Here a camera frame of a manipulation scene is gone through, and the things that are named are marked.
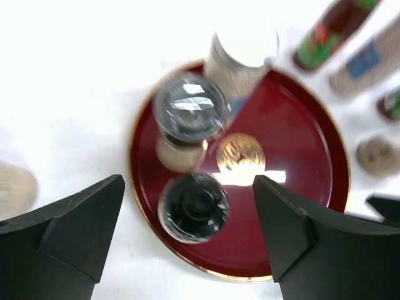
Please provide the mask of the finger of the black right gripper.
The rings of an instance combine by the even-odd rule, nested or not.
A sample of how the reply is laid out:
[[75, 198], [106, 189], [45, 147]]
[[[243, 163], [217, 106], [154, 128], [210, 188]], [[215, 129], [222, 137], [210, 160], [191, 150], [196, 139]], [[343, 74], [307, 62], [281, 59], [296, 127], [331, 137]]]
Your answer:
[[383, 224], [399, 224], [399, 196], [372, 194], [366, 202], [383, 218]]

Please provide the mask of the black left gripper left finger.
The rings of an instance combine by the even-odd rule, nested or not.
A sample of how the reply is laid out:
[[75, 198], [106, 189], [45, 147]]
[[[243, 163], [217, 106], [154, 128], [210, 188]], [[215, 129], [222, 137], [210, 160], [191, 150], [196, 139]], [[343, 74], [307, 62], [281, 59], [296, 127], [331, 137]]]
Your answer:
[[1, 299], [91, 299], [123, 201], [120, 174], [1, 221]]

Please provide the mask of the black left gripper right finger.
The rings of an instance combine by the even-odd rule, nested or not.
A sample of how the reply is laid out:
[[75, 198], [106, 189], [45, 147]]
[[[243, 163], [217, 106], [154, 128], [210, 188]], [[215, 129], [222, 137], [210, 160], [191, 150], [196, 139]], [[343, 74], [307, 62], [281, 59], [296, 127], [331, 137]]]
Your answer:
[[399, 298], [399, 224], [334, 211], [262, 175], [252, 188], [284, 299]]

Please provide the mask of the tall grinder clear cap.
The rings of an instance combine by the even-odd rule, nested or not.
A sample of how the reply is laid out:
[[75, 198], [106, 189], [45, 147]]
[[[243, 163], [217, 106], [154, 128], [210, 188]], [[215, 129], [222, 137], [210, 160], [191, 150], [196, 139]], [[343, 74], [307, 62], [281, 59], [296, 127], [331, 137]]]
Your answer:
[[159, 128], [157, 158], [170, 171], [190, 173], [202, 163], [208, 141], [227, 127], [230, 107], [211, 80], [183, 72], [160, 86], [152, 112]]

